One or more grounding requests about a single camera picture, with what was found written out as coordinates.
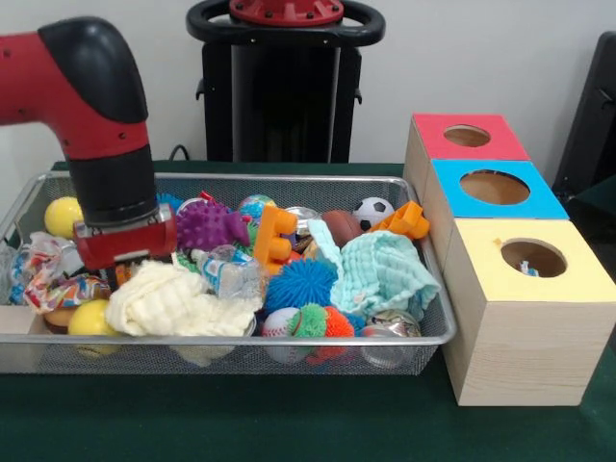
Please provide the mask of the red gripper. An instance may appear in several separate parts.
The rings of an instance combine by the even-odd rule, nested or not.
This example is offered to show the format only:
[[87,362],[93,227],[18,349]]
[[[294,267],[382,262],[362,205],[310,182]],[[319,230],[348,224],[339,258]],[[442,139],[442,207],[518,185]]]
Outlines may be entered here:
[[108,284],[115,292],[127,280],[123,262],[165,258],[175,250],[176,218],[168,204],[161,204],[154,215],[119,226],[96,228],[76,221],[73,238],[85,267],[106,269]]

